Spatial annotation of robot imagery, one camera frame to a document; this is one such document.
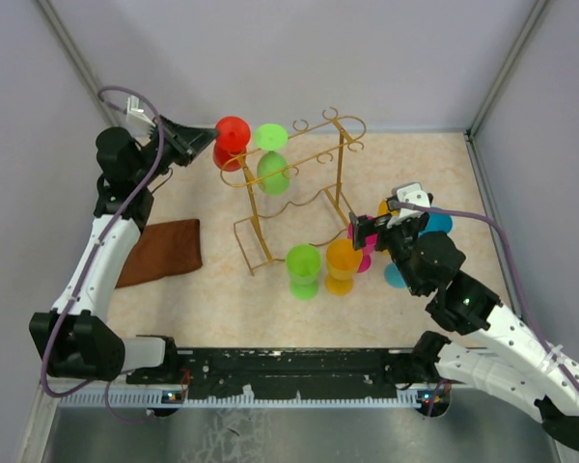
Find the magenta wine glass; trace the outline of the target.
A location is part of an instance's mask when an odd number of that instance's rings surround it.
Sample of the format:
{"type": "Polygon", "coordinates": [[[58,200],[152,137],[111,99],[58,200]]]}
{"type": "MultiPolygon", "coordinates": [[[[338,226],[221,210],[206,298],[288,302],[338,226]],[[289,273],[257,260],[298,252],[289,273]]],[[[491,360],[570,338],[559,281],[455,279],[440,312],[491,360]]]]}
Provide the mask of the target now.
{"type": "Polygon", "coordinates": [[[366,272],[372,265],[372,253],[375,250],[377,235],[372,234],[366,238],[366,246],[362,249],[362,260],[358,267],[358,273],[366,272]]]}

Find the orange wine glass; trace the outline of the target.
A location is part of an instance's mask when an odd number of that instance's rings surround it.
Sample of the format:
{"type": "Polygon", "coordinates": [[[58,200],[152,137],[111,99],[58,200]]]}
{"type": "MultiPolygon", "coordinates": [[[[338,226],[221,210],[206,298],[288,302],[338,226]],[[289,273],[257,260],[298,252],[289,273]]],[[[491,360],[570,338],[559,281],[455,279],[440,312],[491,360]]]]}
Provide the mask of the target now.
{"type": "Polygon", "coordinates": [[[380,204],[378,205],[377,215],[382,216],[382,215],[390,215],[390,214],[391,214],[391,210],[388,207],[387,201],[386,200],[381,201],[380,204]]]}
{"type": "Polygon", "coordinates": [[[348,295],[353,289],[353,277],[362,262],[363,253],[353,248],[351,239],[332,241],[325,253],[327,290],[337,296],[348,295]]]}

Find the red wine glass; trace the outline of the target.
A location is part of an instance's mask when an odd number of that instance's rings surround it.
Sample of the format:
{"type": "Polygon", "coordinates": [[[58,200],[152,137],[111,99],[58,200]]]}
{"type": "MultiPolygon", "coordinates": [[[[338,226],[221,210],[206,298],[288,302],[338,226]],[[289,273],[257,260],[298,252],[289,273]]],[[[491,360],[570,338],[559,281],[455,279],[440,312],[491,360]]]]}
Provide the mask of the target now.
{"type": "Polygon", "coordinates": [[[213,161],[224,172],[240,169],[235,159],[242,154],[251,139],[249,124],[240,117],[227,116],[217,122],[215,129],[219,135],[213,147],[213,161]]]}

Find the light blue wine glass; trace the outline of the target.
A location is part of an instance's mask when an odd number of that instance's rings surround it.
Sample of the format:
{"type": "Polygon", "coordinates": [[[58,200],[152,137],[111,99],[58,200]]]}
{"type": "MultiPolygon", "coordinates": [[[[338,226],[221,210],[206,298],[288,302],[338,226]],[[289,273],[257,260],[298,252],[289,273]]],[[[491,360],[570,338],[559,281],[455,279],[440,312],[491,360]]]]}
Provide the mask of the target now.
{"type": "Polygon", "coordinates": [[[394,288],[407,288],[406,282],[400,273],[400,270],[394,263],[390,263],[384,270],[384,279],[386,283],[394,288]]]}

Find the green wine glass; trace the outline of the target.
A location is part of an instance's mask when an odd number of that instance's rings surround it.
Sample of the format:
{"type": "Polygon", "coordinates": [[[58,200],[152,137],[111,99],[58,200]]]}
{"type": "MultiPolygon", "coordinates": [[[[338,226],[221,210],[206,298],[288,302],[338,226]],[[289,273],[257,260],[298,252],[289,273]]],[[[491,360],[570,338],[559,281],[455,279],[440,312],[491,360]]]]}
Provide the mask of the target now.
{"type": "Polygon", "coordinates": [[[311,244],[294,246],[286,255],[285,265],[291,294],[302,301],[313,299],[318,292],[321,269],[319,250],[311,244]]]}
{"type": "Polygon", "coordinates": [[[288,140],[288,132],[276,123],[263,124],[254,133],[255,145],[263,151],[257,165],[257,176],[261,179],[259,187],[267,195],[281,195],[290,186],[290,179],[284,173],[288,162],[280,153],[288,140]]]}

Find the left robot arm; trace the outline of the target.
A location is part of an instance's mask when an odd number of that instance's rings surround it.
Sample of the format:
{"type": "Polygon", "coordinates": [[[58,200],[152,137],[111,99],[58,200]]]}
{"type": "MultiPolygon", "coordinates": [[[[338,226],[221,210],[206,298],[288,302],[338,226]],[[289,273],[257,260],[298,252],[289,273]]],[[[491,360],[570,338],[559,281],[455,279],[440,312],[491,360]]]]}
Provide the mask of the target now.
{"type": "Polygon", "coordinates": [[[96,137],[101,175],[91,234],[76,270],[46,313],[34,313],[29,331],[41,356],[41,376],[112,381],[146,368],[158,381],[175,380],[181,359],[172,339],[123,339],[106,324],[109,303],[153,205],[149,184],[174,166],[189,166],[217,137],[213,128],[190,127],[158,117],[150,140],[139,146],[123,127],[96,137]]]}

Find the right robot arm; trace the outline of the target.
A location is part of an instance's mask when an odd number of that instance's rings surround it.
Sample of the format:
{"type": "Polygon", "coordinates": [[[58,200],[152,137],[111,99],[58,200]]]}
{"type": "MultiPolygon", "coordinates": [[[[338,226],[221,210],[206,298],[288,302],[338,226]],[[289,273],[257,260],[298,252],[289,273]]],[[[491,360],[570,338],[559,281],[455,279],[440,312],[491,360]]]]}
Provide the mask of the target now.
{"type": "Polygon", "coordinates": [[[542,343],[528,320],[462,271],[464,254],[441,231],[425,230],[424,214],[399,220],[349,216],[352,245],[389,252],[408,291],[427,296],[427,312],[442,328],[423,333],[411,366],[421,380],[466,384],[538,422],[562,445],[579,451],[579,363],[542,343]]]}

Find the brown folded cloth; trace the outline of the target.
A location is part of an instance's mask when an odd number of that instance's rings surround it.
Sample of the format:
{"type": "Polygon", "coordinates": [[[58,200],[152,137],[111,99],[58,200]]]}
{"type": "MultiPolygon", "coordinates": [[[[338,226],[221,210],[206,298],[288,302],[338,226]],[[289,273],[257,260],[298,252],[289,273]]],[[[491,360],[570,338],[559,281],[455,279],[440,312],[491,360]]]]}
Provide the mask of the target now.
{"type": "Polygon", "coordinates": [[[188,274],[203,264],[199,219],[147,225],[124,263],[116,288],[188,274]]]}

